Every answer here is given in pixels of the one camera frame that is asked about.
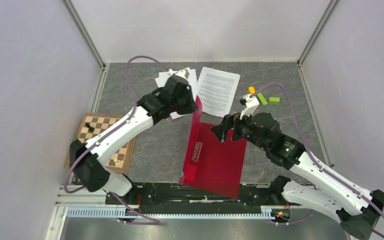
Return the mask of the white paper sheet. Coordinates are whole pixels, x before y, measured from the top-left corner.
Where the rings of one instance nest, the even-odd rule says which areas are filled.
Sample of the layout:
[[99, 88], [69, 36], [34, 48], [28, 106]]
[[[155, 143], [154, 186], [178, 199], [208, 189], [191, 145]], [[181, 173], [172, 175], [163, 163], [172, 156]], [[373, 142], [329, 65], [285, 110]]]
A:
[[169, 117], [173, 120], [192, 114], [198, 109], [196, 70], [189, 67], [181, 70], [160, 72], [155, 79], [158, 90], [157, 97], [169, 109]]

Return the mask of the red clip file folder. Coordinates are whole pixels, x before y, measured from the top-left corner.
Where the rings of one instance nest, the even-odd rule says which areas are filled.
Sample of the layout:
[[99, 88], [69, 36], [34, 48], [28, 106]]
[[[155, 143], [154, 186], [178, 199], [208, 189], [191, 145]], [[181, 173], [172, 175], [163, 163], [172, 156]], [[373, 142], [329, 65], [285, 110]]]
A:
[[236, 199], [240, 191], [247, 141], [232, 141], [233, 130], [220, 142], [211, 128], [213, 124], [201, 122], [202, 103], [192, 115], [189, 141], [179, 183], [207, 192]]

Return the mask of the printed text paper sheet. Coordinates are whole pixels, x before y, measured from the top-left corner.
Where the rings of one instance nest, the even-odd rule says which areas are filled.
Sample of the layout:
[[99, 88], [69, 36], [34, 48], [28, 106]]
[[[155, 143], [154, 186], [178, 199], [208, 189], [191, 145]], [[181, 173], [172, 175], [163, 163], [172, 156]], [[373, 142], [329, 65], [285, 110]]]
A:
[[197, 80], [202, 111], [216, 117], [229, 114], [240, 77], [237, 73], [203, 67]]

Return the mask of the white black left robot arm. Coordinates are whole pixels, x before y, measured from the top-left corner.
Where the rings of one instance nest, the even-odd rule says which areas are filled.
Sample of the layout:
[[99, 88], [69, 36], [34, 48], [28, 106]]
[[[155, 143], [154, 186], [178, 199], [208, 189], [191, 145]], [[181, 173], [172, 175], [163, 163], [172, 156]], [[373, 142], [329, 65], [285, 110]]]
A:
[[137, 191], [124, 174], [106, 167], [106, 163], [121, 147], [143, 131], [155, 126], [171, 113], [192, 114], [198, 109], [187, 77], [176, 73], [165, 85], [139, 99], [119, 121], [97, 136], [69, 147], [69, 170], [80, 179], [89, 192], [112, 192], [125, 204], [133, 203]]

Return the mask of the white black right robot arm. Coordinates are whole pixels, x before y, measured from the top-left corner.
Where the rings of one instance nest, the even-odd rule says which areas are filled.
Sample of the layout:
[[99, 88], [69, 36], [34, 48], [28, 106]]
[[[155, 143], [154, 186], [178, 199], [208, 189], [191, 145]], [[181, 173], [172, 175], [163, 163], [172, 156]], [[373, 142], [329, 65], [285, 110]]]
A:
[[346, 179], [305, 149], [298, 140], [284, 134], [270, 113], [243, 116], [226, 115], [211, 128], [220, 142], [245, 139], [266, 152], [275, 165], [283, 167], [319, 187], [306, 189], [288, 177], [279, 175], [270, 184], [269, 199], [275, 204], [284, 201], [299, 204], [322, 213], [358, 240], [368, 240], [384, 209], [384, 192], [368, 190]]

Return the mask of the orange block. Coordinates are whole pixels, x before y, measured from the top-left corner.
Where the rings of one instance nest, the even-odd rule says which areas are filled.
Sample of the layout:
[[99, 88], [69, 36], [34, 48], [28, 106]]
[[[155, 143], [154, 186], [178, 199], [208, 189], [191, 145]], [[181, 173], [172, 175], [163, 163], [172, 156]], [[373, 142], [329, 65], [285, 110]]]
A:
[[249, 86], [247, 90], [248, 90], [248, 93], [251, 94], [251, 95], [256, 92], [256, 90], [255, 90], [255, 88], [253, 86]]

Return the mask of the long green block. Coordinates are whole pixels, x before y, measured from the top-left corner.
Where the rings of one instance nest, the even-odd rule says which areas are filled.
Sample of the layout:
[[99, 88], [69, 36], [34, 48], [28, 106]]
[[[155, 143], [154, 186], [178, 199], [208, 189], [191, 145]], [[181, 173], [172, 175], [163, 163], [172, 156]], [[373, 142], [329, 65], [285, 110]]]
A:
[[263, 94], [261, 92], [257, 93], [256, 94], [256, 97], [257, 99], [259, 100], [259, 102], [263, 105], [263, 106], [266, 106], [268, 105], [268, 101], [266, 100], [266, 98], [263, 96]]

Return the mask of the short green block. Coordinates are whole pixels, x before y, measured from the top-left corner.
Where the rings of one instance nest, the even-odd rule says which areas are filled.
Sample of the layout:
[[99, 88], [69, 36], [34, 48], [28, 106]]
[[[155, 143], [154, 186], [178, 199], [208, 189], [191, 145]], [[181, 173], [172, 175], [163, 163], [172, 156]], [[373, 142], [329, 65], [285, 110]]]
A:
[[280, 102], [281, 102], [281, 99], [279, 97], [269, 97], [270, 104], [279, 104]]

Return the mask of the black chess piece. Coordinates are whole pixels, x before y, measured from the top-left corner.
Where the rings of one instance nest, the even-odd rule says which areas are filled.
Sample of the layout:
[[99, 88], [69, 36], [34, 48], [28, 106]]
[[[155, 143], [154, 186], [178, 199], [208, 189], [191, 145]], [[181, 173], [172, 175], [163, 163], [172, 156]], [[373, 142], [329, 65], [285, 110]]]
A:
[[95, 128], [93, 126], [91, 126], [91, 124], [88, 122], [86, 122], [84, 126], [87, 128], [88, 132], [93, 133], [95, 131]]

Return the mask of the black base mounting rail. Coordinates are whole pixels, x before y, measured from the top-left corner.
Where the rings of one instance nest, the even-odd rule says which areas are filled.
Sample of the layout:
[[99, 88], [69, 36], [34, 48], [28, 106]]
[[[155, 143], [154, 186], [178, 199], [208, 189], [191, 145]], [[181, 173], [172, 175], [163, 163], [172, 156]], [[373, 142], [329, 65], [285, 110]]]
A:
[[231, 198], [173, 182], [137, 182], [122, 200], [143, 214], [257, 214], [261, 207], [285, 207], [267, 184], [244, 183]]

